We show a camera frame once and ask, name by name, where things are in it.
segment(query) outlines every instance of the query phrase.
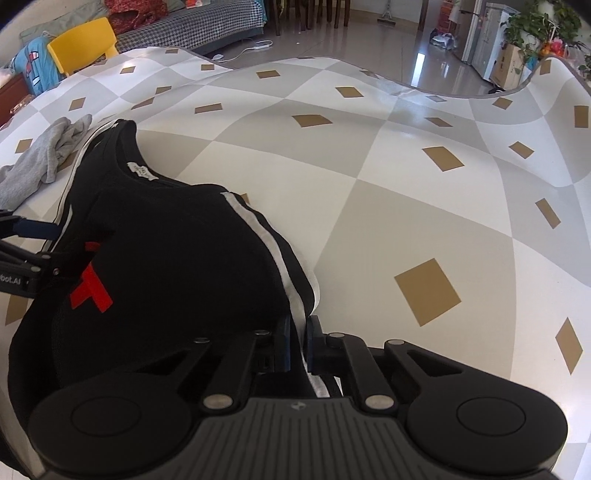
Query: red cloth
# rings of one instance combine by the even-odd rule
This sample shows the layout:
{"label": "red cloth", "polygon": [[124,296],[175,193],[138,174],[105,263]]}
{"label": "red cloth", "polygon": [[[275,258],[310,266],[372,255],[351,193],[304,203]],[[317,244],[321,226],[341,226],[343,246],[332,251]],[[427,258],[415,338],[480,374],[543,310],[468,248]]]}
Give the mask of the red cloth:
{"label": "red cloth", "polygon": [[109,9],[109,22],[115,35],[154,23],[168,15],[164,0],[105,0],[105,6]]}

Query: cardboard box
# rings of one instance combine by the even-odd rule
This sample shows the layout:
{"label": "cardboard box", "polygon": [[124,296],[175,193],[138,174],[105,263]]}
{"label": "cardboard box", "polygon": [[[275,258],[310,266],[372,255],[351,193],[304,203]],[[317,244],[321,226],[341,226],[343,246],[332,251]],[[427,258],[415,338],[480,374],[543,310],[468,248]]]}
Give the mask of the cardboard box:
{"label": "cardboard box", "polygon": [[503,90],[512,90],[519,86],[524,63],[521,50],[515,45],[508,44],[499,52],[495,66],[491,73],[491,82]]}

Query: broom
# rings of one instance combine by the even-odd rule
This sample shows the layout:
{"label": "broom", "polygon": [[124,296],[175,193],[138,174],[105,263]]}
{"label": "broom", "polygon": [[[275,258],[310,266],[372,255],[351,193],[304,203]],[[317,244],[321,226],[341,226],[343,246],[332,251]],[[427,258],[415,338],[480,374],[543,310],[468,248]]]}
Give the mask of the broom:
{"label": "broom", "polygon": [[386,4],[386,10],[384,11],[384,14],[378,18],[378,22],[394,26],[396,25],[396,22],[392,18],[390,4],[391,0],[388,0],[388,3]]}

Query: clothing label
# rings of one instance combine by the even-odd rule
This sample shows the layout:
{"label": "clothing label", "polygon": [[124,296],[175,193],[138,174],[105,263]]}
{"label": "clothing label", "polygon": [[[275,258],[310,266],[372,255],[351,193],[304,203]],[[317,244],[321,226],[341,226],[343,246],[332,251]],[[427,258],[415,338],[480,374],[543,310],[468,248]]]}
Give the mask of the clothing label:
{"label": "clothing label", "polygon": [[127,162],[127,166],[132,172],[137,173],[138,177],[148,179],[149,181],[158,180],[158,177],[153,175],[152,172],[147,169],[147,167],[140,167],[134,161]]}

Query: garment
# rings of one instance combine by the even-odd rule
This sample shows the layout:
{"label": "garment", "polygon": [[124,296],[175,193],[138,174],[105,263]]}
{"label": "garment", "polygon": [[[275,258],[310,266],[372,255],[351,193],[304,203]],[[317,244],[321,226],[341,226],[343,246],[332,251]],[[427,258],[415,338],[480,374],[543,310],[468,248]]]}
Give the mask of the garment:
{"label": "garment", "polygon": [[36,96],[52,89],[63,80],[47,50],[50,41],[51,39],[44,35],[31,40],[9,64],[14,72],[24,75],[29,92]]}
{"label": "garment", "polygon": [[91,123],[92,115],[74,124],[66,117],[59,118],[21,154],[16,164],[1,167],[0,209],[16,210],[37,191],[40,182],[54,182],[57,167],[72,153]]}
{"label": "garment", "polygon": [[156,22],[168,15],[163,0],[105,0],[109,22],[116,35]]}
{"label": "garment", "polygon": [[[135,133],[118,121],[74,165],[51,246],[66,259],[63,275],[35,298],[10,347],[9,394],[25,431],[52,391],[196,337],[274,331],[291,317],[298,345],[316,304],[313,274],[259,212],[221,186],[152,171]],[[307,378],[300,347],[291,353]]]}

